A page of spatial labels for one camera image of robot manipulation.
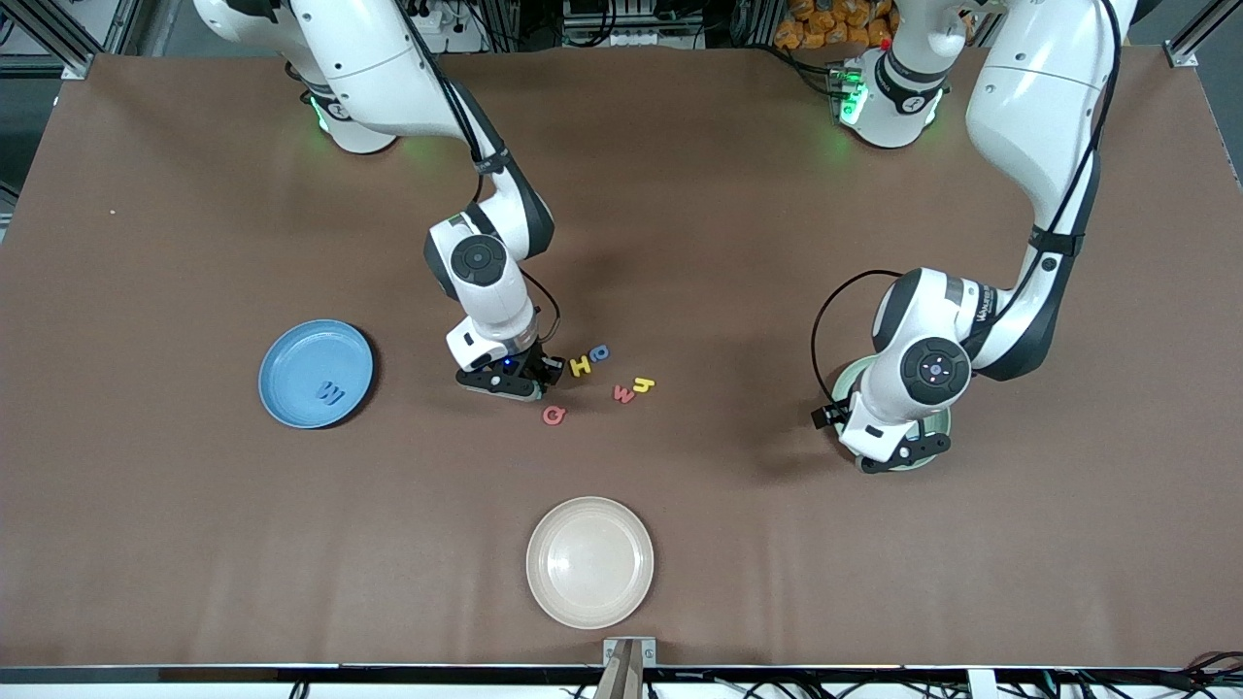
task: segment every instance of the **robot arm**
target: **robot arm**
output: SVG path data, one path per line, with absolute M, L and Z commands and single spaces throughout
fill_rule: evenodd
M 967 129 L 981 154 L 1032 200 L 1035 223 L 1019 282 L 998 290 L 929 269 L 894 282 L 873 326 L 876 359 L 849 393 L 848 419 L 837 418 L 845 419 L 842 442 L 863 458 L 866 470 L 909 466 L 943 450 L 948 445 L 943 435 L 909 433 L 957 400 L 973 374 L 1007 381 L 1034 371 L 1048 353 L 1096 193 L 1099 159 L 1091 114 L 1115 51 L 1112 24 L 1101 4 L 1106 1 L 1111 0 L 1012 4 L 972 95 Z M 930 6 L 935 16 L 948 7 L 936 1 Z M 1126 27 L 1135 1 L 1112 0 L 1111 6 L 1119 27 Z M 922 44 L 901 41 L 912 15 L 921 16 L 902 9 L 895 52 L 912 44 L 952 47 L 946 39 L 952 32 L 945 31 Z M 930 53 L 936 51 L 912 60 L 873 56 L 870 62 L 888 66 L 920 60 L 927 66 Z M 880 72 L 864 71 L 864 85 L 868 75 Z M 925 96 L 940 90 L 941 78 L 943 72 L 925 82 Z M 855 123 L 863 128 L 853 128 L 861 137 L 881 134 L 886 143 L 900 146 L 931 121 L 924 116 L 935 107 L 931 100 L 904 113 L 902 104 L 888 97 L 909 100 L 902 91 L 876 92 L 878 98 L 854 103 L 861 107 Z M 833 422 L 834 409 L 840 413 L 840 407 L 830 405 L 818 423 Z M 930 437 L 937 438 L 936 445 Z
M 541 398 L 559 378 L 562 361 L 543 354 L 518 262 L 548 248 L 552 215 L 475 98 L 440 73 L 410 17 L 394 0 L 195 5 L 225 39 L 285 55 L 311 91 L 321 124 L 347 150 L 374 152 L 400 136 L 470 144 L 476 170 L 495 193 L 433 226 L 424 245 L 441 290 L 466 311 L 446 341 L 466 388 Z

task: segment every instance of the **table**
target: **table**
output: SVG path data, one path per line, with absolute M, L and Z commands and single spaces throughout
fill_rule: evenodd
M 809 425 L 807 336 L 863 269 L 1013 284 L 1022 193 L 971 148 L 981 53 L 916 144 L 868 148 L 748 51 L 446 58 L 558 229 L 527 269 L 549 350 L 612 357 L 538 404 L 461 391 L 424 267 L 465 146 L 336 149 L 273 60 L 99 56 L 68 83 L 0 249 L 0 663 L 1182 664 L 1243 644 L 1243 198 L 1193 72 L 1127 49 L 1100 195 L 1039 372 L 979 381 L 929 468 L 868 476 Z M 869 352 L 884 285 L 834 305 Z M 255 374 L 310 318 L 379 353 L 337 429 Z M 656 388 L 629 404 L 615 383 Z M 538 519 L 593 494 L 653 532 L 602 632 L 527 591 Z

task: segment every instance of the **wire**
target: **wire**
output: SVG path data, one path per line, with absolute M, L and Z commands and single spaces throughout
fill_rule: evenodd
M 700 17 L 700 30 L 695 32 L 695 39 L 691 40 L 691 49 L 695 49 L 695 44 L 699 41 L 699 37 L 701 35 L 704 36 L 704 47 L 707 49 L 707 36 L 704 35 L 704 32 L 706 30 L 721 29 L 722 26 L 725 26 L 728 22 L 730 22 L 730 17 L 725 17 L 723 20 L 716 22 L 715 25 L 707 26 L 707 25 L 704 24 L 704 17 L 701 16 Z
M 548 299 L 548 302 L 552 303 L 552 313 L 553 313 L 553 316 L 552 316 L 552 326 L 548 328 L 548 335 L 538 338 L 538 342 L 541 345 L 543 345 L 544 342 L 548 342 L 549 340 L 552 340 L 552 336 L 557 335 L 557 328 L 561 327 L 561 303 L 558 303 L 557 299 L 553 297 L 552 294 L 548 294 L 548 290 L 544 289 L 544 285 L 539 284 L 539 280 L 537 280 L 536 277 L 531 276 L 527 272 L 527 270 L 520 269 L 518 271 L 522 272 L 522 276 L 525 276 L 527 281 L 530 281 L 531 284 L 536 285 L 536 289 L 538 289 L 544 295 L 544 297 Z
M 781 690 L 782 694 L 784 694 L 786 697 L 789 697 L 789 699 L 798 699 L 798 697 L 794 697 L 794 693 L 791 692 L 791 690 L 788 690 L 788 689 L 786 689 L 786 687 L 782 683 L 779 683 L 779 682 L 772 682 L 772 680 L 757 682 L 756 684 L 753 684 L 751 687 L 751 689 L 747 690 L 746 694 L 742 695 L 742 699 L 755 699 L 755 698 L 759 697 L 758 694 L 756 694 L 756 690 L 759 689 L 761 687 L 766 685 L 766 684 L 771 684 L 771 685 L 776 687 L 777 689 Z
M 479 148 L 479 139 L 475 137 L 475 129 L 470 126 L 470 119 L 466 118 L 466 108 L 462 106 L 461 100 L 457 96 L 457 91 L 449 82 L 449 78 L 445 77 L 444 71 L 440 70 L 440 63 L 436 62 L 435 53 L 428 49 L 428 44 L 423 40 L 423 35 L 419 34 L 419 29 L 414 26 L 414 20 L 411 20 L 410 15 L 401 10 L 400 2 L 398 2 L 398 10 L 401 19 L 405 21 L 406 31 L 410 32 L 410 36 L 423 51 L 421 58 L 428 61 L 428 65 L 431 66 L 431 73 L 436 77 L 436 82 L 440 83 L 440 91 L 444 93 L 445 101 L 449 103 L 449 111 L 452 112 L 454 119 L 457 122 L 457 128 L 461 129 L 462 138 L 466 141 L 466 146 L 470 147 L 471 160 L 480 163 L 484 159 L 484 155 Z
M 1088 147 L 1084 148 L 1083 157 L 1079 158 L 1079 167 L 1075 168 L 1075 174 L 1070 179 L 1070 185 L 1066 187 L 1066 193 L 1062 197 L 1062 203 L 1058 204 L 1057 213 L 1053 214 L 1053 221 L 1049 224 L 1049 231 L 1057 230 L 1058 223 L 1062 221 L 1062 214 L 1065 213 L 1066 206 L 1070 205 L 1070 198 L 1074 195 L 1075 189 L 1079 188 L 1079 179 L 1083 177 L 1084 169 L 1088 167 L 1088 160 L 1094 157 L 1100 147 L 1100 137 L 1105 128 L 1105 119 L 1109 117 L 1109 107 L 1114 102 L 1114 90 L 1117 87 L 1117 73 L 1122 65 L 1122 30 L 1117 24 L 1117 12 L 1114 11 L 1114 5 L 1110 0 L 1098 0 L 1099 4 L 1105 9 L 1105 14 L 1109 15 L 1110 31 L 1114 39 L 1114 61 L 1112 67 L 1109 72 L 1109 80 L 1105 82 L 1105 96 L 1101 98 L 1100 114 L 1096 117 L 1096 126 L 1093 128 L 1091 137 L 1088 139 Z M 963 338 L 962 343 L 977 340 L 982 335 L 988 333 L 1014 306 L 1014 301 L 1023 294 L 1027 289 L 1029 281 L 1035 274 L 1035 267 L 1040 261 L 1040 255 L 1035 255 L 1032 259 L 1032 264 L 1028 266 L 1027 272 L 1023 279 L 1019 280 L 1018 286 L 1014 287 L 1013 294 L 1011 294 L 1009 301 L 1002 307 L 992 318 L 984 321 L 978 328 L 972 330 Z
M 895 271 L 891 271 L 891 270 L 868 270 L 865 272 L 859 272 L 859 274 L 854 275 L 853 277 L 850 277 L 850 279 L 845 280 L 844 282 L 842 282 L 842 286 L 838 286 L 837 289 L 834 289 L 833 294 L 829 294 L 829 297 L 824 300 L 824 303 L 820 306 L 820 310 L 817 311 L 817 313 L 815 313 L 815 322 L 812 323 L 812 371 L 815 372 L 815 382 L 820 384 L 820 391 L 824 393 L 824 397 L 828 398 L 829 400 L 833 400 L 833 394 L 829 393 L 829 387 L 824 384 L 824 377 L 820 374 L 820 361 L 819 361 L 819 358 L 817 358 L 817 353 L 815 353 L 815 336 L 820 331 L 820 318 L 824 317 L 824 311 L 829 310 L 829 303 L 832 303 L 833 300 L 838 297 L 838 294 L 842 294 L 843 291 L 846 290 L 846 287 L 849 287 L 851 284 L 859 281 L 860 279 L 874 276 L 874 275 L 891 276 L 891 277 L 895 277 L 895 279 L 902 276 L 902 275 L 900 275 L 900 274 L 897 274 Z M 848 692 L 854 692 L 854 689 L 858 689 L 860 685 L 856 684 L 855 687 L 850 688 Z
M 569 44 L 571 46 L 578 49 L 592 49 L 604 44 L 609 36 L 613 36 L 613 30 L 618 26 L 618 4 L 617 0 L 609 0 L 609 4 L 604 7 L 604 14 L 600 15 L 600 29 L 595 32 L 587 44 L 579 44 L 568 36 L 562 35 L 562 41 Z
M 777 47 L 769 46 L 767 44 L 746 44 L 741 46 L 741 49 L 755 49 L 757 51 L 764 51 L 767 53 L 772 53 L 773 56 L 777 57 L 777 60 L 798 71 L 807 71 L 809 73 L 817 73 L 817 75 L 829 75 L 829 68 L 825 68 L 824 66 L 813 66 L 812 63 L 804 63 L 794 58 L 793 55 L 788 52 L 782 52 L 777 50 Z
M 474 15 L 475 14 L 475 12 L 461 12 L 461 14 L 457 14 L 457 12 L 455 12 L 455 11 L 452 11 L 450 9 L 449 2 L 441 2 L 441 5 L 444 5 L 445 11 L 449 12 L 449 16 L 451 16 L 455 20 L 465 20 L 467 17 L 467 15 Z M 457 0 L 457 10 L 459 11 L 462 9 L 462 5 L 466 5 L 467 7 L 470 7 L 470 5 L 466 4 L 464 0 Z
M 825 88 L 825 87 L 823 87 L 820 85 L 817 85 L 815 82 L 812 81 L 812 78 L 809 78 L 807 76 L 807 73 L 812 73 L 812 75 L 817 75 L 817 76 L 827 76 L 827 75 L 829 75 L 829 68 L 825 68 L 825 67 L 822 67 L 822 66 L 813 66 L 810 63 L 804 63 L 804 62 L 798 61 L 797 58 L 794 58 L 794 56 L 789 55 L 788 52 L 778 51 L 777 49 L 774 49 L 772 46 L 768 46 L 767 44 L 747 44 L 747 45 L 743 46 L 743 49 L 756 49 L 758 51 L 763 51 L 766 53 L 776 56 L 777 60 L 779 60 L 781 62 L 786 63 L 787 66 L 794 68 L 794 72 L 798 73 L 798 77 L 803 81 L 803 85 L 810 87 L 812 92 L 815 92 L 817 95 L 820 95 L 820 96 L 824 96 L 824 97 L 833 97 L 834 96 L 833 92 L 830 92 L 828 88 Z
M 1117 685 L 1110 684 L 1110 683 L 1108 683 L 1108 682 L 1105 682 L 1103 679 L 1099 679 L 1099 678 L 1095 678 L 1095 677 L 1088 674 L 1088 670 L 1078 670 L 1078 672 L 1079 672 L 1079 674 L 1081 674 L 1083 677 L 1085 677 L 1088 679 L 1088 682 L 1093 682 L 1093 683 L 1096 683 L 1096 684 L 1104 687 L 1106 692 L 1112 692 L 1114 694 L 1117 694 L 1122 699 L 1134 699 L 1130 694 L 1127 694 L 1127 693 L 1122 692 L 1121 689 L 1119 689 Z
M 1209 665 L 1216 665 L 1217 663 L 1221 663 L 1222 660 L 1229 660 L 1232 658 L 1243 658 L 1243 652 L 1236 650 L 1236 652 L 1231 652 L 1231 653 L 1213 653 L 1213 654 L 1206 657 L 1203 660 L 1199 660 L 1198 663 L 1187 665 L 1186 669 L 1183 669 L 1183 672 L 1186 672 L 1186 673 L 1199 673 L 1199 672 L 1207 669 Z
M 493 52 L 496 52 L 496 53 L 508 53 L 510 52 L 510 47 L 505 46 L 503 44 L 501 44 L 501 41 L 498 41 L 497 37 L 507 39 L 507 40 L 512 41 L 515 45 L 518 44 L 517 39 L 515 39 L 515 37 L 505 34 L 503 31 L 502 32 L 495 32 L 495 31 L 492 31 L 492 27 L 487 26 L 487 22 L 484 21 L 484 17 L 480 17 L 479 12 L 475 11 L 475 5 L 471 5 L 470 2 L 464 2 L 462 0 L 459 0 L 457 5 L 459 6 L 466 5 L 466 9 L 470 11 L 471 16 L 475 17 L 475 24 L 479 25 L 479 29 L 481 29 L 485 32 L 487 32 L 488 39 L 492 40 L 492 51 Z M 498 46 L 503 46 L 503 50 L 498 51 L 497 50 Z

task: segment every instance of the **metal frame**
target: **metal frame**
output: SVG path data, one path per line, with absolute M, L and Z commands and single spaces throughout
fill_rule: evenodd
M 46 51 L 46 56 L 0 56 L 0 77 L 82 80 L 96 53 L 119 53 L 131 39 L 139 0 L 121 0 L 103 41 L 55 0 L 0 0 L 0 9 Z
M 562 36 L 572 41 L 590 41 L 600 31 L 602 22 L 613 26 L 614 37 L 630 32 L 650 35 L 660 44 L 692 40 L 704 26 L 704 17 L 696 12 L 675 20 L 655 16 L 656 0 L 607 0 L 607 12 L 574 12 L 571 0 L 562 0 Z
M 1212 0 L 1206 5 L 1195 19 L 1187 22 L 1187 26 L 1173 35 L 1173 39 L 1165 42 L 1166 58 L 1170 61 L 1170 67 L 1183 68 L 1198 66 L 1199 61 L 1196 60 L 1196 49 L 1217 27 L 1222 26 L 1226 17 L 1229 17 L 1231 12 L 1237 10 L 1239 5 L 1243 5 L 1243 0 Z
M 511 0 L 481 0 L 480 14 L 484 20 L 485 39 L 492 51 L 508 53 L 518 50 L 518 2 Z

